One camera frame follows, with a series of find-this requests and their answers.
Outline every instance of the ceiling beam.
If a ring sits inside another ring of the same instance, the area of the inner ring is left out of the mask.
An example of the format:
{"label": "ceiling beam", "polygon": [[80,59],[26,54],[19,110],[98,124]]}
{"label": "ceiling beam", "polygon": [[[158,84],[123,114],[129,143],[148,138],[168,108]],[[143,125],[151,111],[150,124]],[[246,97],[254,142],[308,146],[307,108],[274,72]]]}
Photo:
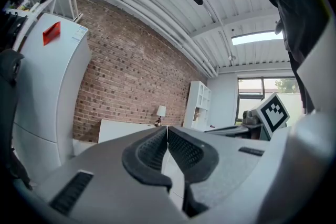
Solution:
{"label": "ceiling beam", "polygon": [[[258,10],[256,12],[250,12],[250,13],[244,13],[244,14],[239,14],[237,16],[233,16],[227,19],[222,20],[223,25],[241,25],[244,23],[247,23],[249,21],[256,22],[258,20],[264,20],[267,17],[274,17],[274,16],[279,16],[279,11],[276,8],[272,9],[267,9],[267,10]],[[216,22],[210,25],[207,25],[205,27],[202,27],[199,30],[196,30],[189,34],[189,36],[193,39],[197,39],[201,35],[205,33],[209,33],[211,31],[219,31],[222,29],[222,25],[220,22]]]}
{"label": "ceiling beam", "polygon": [[253,65],[243,65],[243,66],[234,66],[234,67],[220,67],[219,74],[226,73],[240,73],[240,72],[263,72],[263,71],[292,71],[289,62],[274,62],[274,63],[256,63]]}

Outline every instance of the white wall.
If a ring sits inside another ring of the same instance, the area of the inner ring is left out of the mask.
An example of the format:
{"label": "white wall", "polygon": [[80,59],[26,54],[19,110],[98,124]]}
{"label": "white wall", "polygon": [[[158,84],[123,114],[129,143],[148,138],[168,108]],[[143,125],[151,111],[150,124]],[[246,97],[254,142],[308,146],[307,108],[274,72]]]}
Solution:
{"label": "white wall", "polygon": [[216,128],[234,125],[238,97],[237,74],[220,74],[217,78],[208,79],[207,86],[212,92],[208,125]]}

